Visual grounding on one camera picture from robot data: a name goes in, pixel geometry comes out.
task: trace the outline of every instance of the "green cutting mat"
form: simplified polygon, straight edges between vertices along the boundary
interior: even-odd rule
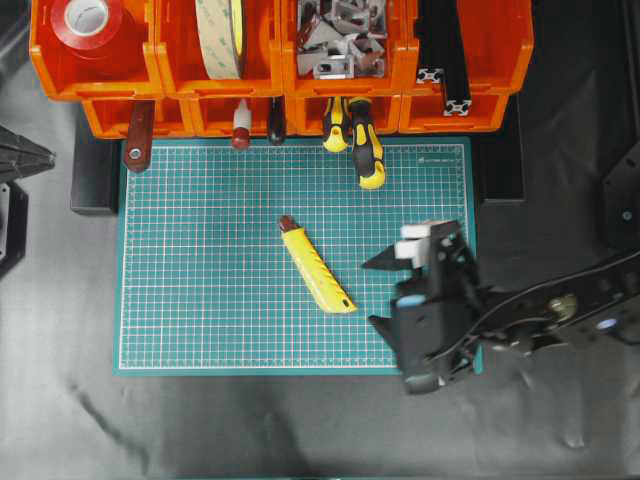
[[[115,373],[395,373],[367,316],[388,313],[405,274],[359,266],[407,223],[457,219],[472,245],[475,232],[467,139],[384,143],[388,181],[370,192],[348,152],[318,139],[246,152],[155,142],[152,167],[123,175]],[[282,243],[283,214],[306,229],[356,313],[316,306]]]

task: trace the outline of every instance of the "yellow utility knife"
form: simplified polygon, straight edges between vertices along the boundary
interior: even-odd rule
[[[358,308],[340,286],[300,227],[288,215],[280,218],[282,240],[318,306],[327,313],[351,313]]]

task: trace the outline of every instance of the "tool handle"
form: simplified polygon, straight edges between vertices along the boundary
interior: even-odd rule
[[[357,307],[316,251],[303,228],[282,234],[282,240],[318,306],[327,313],[351,313]]]
[[[133,103],[124,164],[134,173],[142,173],[151,165],[154,119],[155,101],[144,100]]]
[[[373,126],[371,100],[364,97],[349,101],[353,124],[353,163],[356,167],[360,186],[374,190],[384,185],[384,149]]]
[[[236,150],[246,150],[251,146],[252,114],[247,101],[243,98],[233,111],[233,132],[231,146]]]
[[[322,120],[324,148],[331,153],[340,153],[345,150],[349,146],[347,143],[349,124],[347,99],[342,97],[329,98]]]
[[[287,139],[287,120],[284,116],[284,97],[275,97],[271,99],[267,130],[267,136],[271,145],[282,145]]]

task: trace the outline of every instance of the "black fabric surface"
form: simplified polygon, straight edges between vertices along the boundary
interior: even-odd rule
[[[612,253],[596,183],[634,143],[619,15],[617,1],[536,2],[527,202],[478,209],[488,283]],[[69,210],[77,107],[48,101],[28,63],[14,70],[0,123],[58,162],[20,182],[27,255],[0,283],[0,478],[640,473],[640,352],[607,342],[490,354],[485,375],[425,397],[389,377],[112,376],[116,220]]]

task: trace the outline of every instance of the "orange storage bin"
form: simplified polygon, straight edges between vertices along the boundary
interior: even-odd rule
[[[104,139],[126,138],[133,103],[133,100],[82,102],[93,135]],[[192,137],[194,134],[188,102],[170,98],[156,100],[154,137]]]
[[[298,75],[297,8],[298,0],[282,0],[282,58],[284,90],[297,97],[382,96],[399,95],[406,85],[403,68],[407,58],[406,0],[387,2],[386,67],[384,78],[354,78],[348,80],[316,80],[312,74]]]
[[[280,0],[246,0],[247,57],[241,80],[211,80],[202,54],[193,0],[156,0],[156,53],[174,98],[282,95]]]
[[[400,111],[400,133],[492,132],[502,125],[509,95],[472,92],[473,106],[468,116],[442,115],[442,93],[404,95]]]
[[[131,48],[142,51],[143,65],[129,76],[109,79],[88,68],[86,61],[74,56],[55,36],[50,19],[54,0],[33,0],[29,53],[45,94],[70,101],[161,97],[162,81],[153,47],[155,1],[123,1],[139,30],[140,42]]]
[[[401,96],[368,97],[372,100],[371,113],[378,135],[390,135],[398,131]],[[293,99],[298,135],[322,135],[322,119],[327,99],[308,97]]]
[[[246,99],[251,110],[251,136],[267,135],[270,98],[253,97]],[[196,135],[199,137],[230,137],[233,133],[233,113],[240,98],[200,98],[189,100]],[[291,101],[285,99],[285,118],[287,135],[296,133],[295,123],[289,113]]]
[[[417,84],[420,41],[415,36],[419,0],[407,0],[409,58],[405,93],[429,94],[432,85]],[[469,83],[495,94],[522,88],[533,54],[531,0],[458,0],[460,28],[467,58]]]

